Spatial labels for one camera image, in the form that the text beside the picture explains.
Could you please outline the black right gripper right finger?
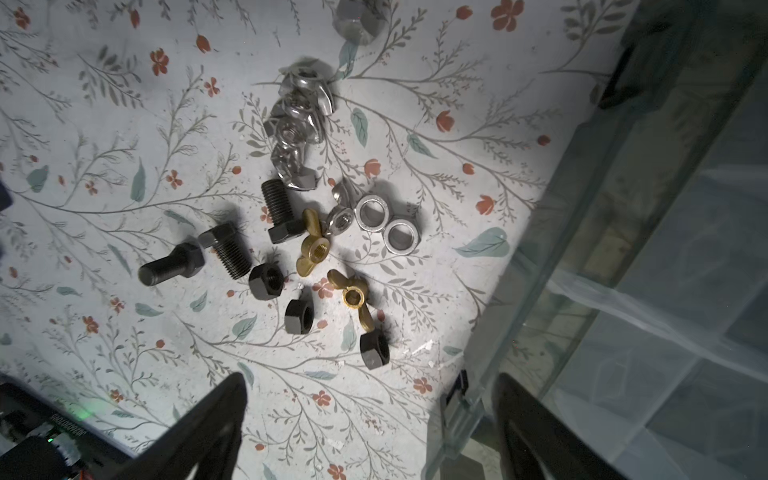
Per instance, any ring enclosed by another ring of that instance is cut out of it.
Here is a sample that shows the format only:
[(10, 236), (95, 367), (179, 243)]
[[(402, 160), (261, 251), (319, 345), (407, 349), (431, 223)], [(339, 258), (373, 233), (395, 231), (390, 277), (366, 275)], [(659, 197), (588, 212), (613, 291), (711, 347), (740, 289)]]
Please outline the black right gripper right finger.
[(492, 406), (505, 479), (622, 479), (517, 380), (497, 377)]

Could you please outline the translucent green organizer box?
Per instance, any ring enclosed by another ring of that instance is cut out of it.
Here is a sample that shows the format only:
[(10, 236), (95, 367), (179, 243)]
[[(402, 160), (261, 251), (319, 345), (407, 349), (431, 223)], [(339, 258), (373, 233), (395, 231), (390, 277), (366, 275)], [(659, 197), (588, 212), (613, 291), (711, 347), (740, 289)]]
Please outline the translucent green organizer box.
[(497, 377), (622, 479), (767, 475), (767, 5), (571, 4), (630, 19), (431, 420), (425, 479), (505, 479)]

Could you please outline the shiny silver nut pair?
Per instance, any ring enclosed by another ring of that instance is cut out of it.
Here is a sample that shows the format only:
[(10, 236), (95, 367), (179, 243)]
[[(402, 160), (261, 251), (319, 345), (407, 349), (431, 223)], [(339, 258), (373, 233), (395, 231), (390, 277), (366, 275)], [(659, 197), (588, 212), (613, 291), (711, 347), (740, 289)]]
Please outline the shiny silver nut pair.
[(364, 195), (353, 211), (358, 226), (367, 233), (380, 234), (390, 253), (407, 256), (418, 247), (421, 235), (416, 224), (405, 218), (395, 218), (383, 197)]

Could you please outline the silver hex bolt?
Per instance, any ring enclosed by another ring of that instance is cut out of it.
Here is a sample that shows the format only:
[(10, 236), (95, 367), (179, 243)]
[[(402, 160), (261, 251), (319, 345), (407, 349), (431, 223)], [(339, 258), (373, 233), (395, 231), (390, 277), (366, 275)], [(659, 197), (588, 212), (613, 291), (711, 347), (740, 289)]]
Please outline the silver hex bolt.
[(346, 41), (368, 45), (382, 31), (388, 11), (388, 1), (339, 0), (333, 13), (333, 27)]

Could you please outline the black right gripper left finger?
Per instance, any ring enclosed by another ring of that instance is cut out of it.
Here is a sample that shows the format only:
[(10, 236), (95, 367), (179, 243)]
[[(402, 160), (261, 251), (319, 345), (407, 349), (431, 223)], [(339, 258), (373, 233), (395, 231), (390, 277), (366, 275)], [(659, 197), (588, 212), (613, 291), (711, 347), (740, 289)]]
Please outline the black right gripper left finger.
[(115, 479), (230, 479), (242, 444), (247, 385), (240, 373), (221, 381)]

